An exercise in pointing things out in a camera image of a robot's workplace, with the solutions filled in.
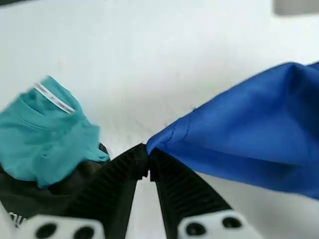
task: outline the black cloth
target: black cloth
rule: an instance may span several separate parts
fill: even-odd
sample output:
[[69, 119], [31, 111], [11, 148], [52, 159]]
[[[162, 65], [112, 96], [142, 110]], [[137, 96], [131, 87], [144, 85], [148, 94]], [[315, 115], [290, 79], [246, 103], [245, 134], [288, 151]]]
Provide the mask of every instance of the black cloth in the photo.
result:
[[[100, 144], [99, 148], [107, 153], [104, 145]], [[72, 196], [103, 164], [84, 161], [67, 178], [47, 189], [39, 189], [36, 182], [16, 180], [0, 167], [0, 201], [17, 227], [36, 214], [54, 215], [67, 206]]]

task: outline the white table surface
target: white table surface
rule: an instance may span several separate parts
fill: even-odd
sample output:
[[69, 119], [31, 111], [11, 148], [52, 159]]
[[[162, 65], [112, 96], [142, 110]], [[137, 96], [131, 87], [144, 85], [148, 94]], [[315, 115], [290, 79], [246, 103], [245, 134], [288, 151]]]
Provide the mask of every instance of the white table surface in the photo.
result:
[[[49, 74], [112, 158], [273, 65], [319, 59], [319, 16], [270, 0], [35, 0], [0, 8], [0, 109]], [[266, 239], [319, 236], [319, 203], [202, 175]], [[138, 183], [128, 239], [163, 239], [154, 183]]]

